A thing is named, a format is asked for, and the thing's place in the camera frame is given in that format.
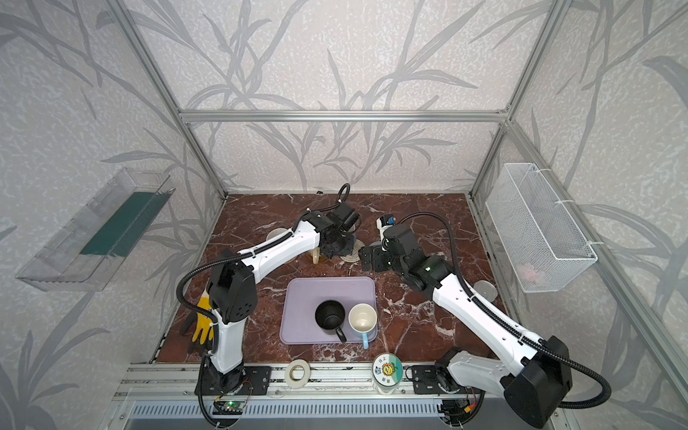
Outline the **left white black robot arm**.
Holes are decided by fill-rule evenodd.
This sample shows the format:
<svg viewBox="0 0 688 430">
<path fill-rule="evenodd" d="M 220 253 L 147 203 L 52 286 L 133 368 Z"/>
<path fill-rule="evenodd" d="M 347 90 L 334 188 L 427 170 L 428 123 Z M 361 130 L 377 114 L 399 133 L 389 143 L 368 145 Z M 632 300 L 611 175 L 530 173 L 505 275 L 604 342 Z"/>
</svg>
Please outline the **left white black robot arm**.
<svg viewBox="0 0 688 430">
<path fill-rule="evenodd" d="M 358 213 L 345 202 L 320 211 L 308 210 L 276 238 L 231 253 L 188 272 L 176 287 L 177 301 L 210 321 L 213 332 L 206 357 L 221 376 L 242 367 L 245 320 L 257 306 L 257 284 L 301 254 L 319 249 L 328 258 L 351 254 L 356 241 Z M 185 287 L 196 275 L 213 271 L 207 309 L 185 298 Z"/>
</svg>

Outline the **white mug blue handle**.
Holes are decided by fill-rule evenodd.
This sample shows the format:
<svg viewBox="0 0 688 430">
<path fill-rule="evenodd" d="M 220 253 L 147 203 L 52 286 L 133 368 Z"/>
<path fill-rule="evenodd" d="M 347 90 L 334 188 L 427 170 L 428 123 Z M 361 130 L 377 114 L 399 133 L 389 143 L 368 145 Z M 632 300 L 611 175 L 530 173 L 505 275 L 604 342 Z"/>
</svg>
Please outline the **white mug blue handle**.
<svg viewBox="0 0 688 430">
<path fill-rule="evenodd" d="M 363 348 L 369 349 L 369 333 L 376 329 L 377 313 L 369 304 L 361 303 L 349 311 L 349 325 L 361 336 Z"/>
</svg>

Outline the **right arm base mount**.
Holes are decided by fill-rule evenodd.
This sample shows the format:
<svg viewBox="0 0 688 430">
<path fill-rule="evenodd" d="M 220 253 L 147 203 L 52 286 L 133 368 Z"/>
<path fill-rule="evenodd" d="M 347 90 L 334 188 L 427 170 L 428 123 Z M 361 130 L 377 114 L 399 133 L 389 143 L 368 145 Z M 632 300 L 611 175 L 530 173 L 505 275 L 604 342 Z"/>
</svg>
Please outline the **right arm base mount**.
<svg viewBox="0 0 688 430">
<path fill-rule="evenodd" d="M 406 371 L 408 378 L 413 385 L 413 392 L 417 395 L 453 395 L 468 394 L 470 397 L 476 395 L 482 397 L 485 394 L 481 390 L 473 387 L 453 386 L 451 389 L 443 386 L 437 376 L 434 365 L 411 365 Z"/>
</svg>

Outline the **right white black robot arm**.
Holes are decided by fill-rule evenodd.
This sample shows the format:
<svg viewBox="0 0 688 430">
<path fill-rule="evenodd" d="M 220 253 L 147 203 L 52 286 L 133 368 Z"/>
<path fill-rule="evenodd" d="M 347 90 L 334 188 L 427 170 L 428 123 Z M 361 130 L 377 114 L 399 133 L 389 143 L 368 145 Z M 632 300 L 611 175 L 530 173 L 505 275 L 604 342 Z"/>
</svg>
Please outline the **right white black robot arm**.
<svg viewBox="0 0 688 430">
<path fill-rule="evenodd" d="M 609 382 L 569 357 L 555 336 L 544 340 L 504 314 L 467 283 L 455 262 L 427 255 L 409 226 L 385 215 L 377 243 L 360 251 L 364 270 L 394 272 L 412 290 L 453 314 L 495 353 L 456 349 L 440 359 L 450 388 L 471 387 L 505 399 L 524 422 L 542 428 L 558 409 L 585 410 L 607 402 Z"/>
</svg>

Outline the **black mug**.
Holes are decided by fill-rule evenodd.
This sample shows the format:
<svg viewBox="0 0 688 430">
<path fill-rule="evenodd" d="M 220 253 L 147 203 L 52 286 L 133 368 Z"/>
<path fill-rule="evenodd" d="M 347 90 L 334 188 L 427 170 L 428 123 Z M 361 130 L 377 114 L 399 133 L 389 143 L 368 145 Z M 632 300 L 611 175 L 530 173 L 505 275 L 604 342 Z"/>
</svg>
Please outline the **black mug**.
<svg viewBox="0 0 688 430">
<path fill-rule="evenodd" d="M 342 344 L 347 342 L 347 337 L 342 330 L 345 320 L 345 309 L 337 300 L 326 300 L 315 309 L 315 322 L 324 331 L 333 331 Z"/>
</svg>

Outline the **beige spiral woven coaster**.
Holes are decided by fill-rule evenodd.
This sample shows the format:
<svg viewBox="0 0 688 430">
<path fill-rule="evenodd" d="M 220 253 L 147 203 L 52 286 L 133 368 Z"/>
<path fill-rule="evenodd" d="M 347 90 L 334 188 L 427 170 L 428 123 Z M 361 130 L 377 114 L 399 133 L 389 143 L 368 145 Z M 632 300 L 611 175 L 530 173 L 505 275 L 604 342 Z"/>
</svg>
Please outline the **beige spiral woven coaster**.
<svg viewBox="0 0 688 430">
<path fill-rule="evenodd" d="M 349 254 L 343 255 L 340 259 L 345 263 L 356 263 L 360 261 L 359 251 L 365 247 L 361 240 L 356 240 Z"/>
</svg>

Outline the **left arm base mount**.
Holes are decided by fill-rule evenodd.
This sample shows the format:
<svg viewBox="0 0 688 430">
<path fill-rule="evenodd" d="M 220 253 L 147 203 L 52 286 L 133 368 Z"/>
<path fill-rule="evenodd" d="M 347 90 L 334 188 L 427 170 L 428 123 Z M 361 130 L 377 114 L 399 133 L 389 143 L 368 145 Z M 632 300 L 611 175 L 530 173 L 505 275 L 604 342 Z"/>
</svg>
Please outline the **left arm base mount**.
<svg viewBox="0 0 688 430">
<path fill-rule="evenodd" d="M 264 365 L 240 365 L 227 374 L 220 373 L 212 364 L 202 368 L 201 381 L 195 394 L 202 396 L 245 395 L 264 396 L 270 384 L 272 368 Z"/>
</svg>

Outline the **beige mug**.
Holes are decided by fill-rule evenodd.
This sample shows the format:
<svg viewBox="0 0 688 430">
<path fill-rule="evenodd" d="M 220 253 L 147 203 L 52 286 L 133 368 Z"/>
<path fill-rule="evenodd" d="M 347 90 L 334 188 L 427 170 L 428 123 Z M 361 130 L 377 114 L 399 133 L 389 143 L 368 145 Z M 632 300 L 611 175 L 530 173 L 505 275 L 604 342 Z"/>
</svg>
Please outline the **beige mug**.
<svg viewBox="0 0 688 430">
<path fill-rule="evenodd" d="M 309 251 L 307 254 L 309 255 L 313 264 L 318 264 L 323 259 L 321 255 L 321 249 L 319 247 Z"/>
</svg>

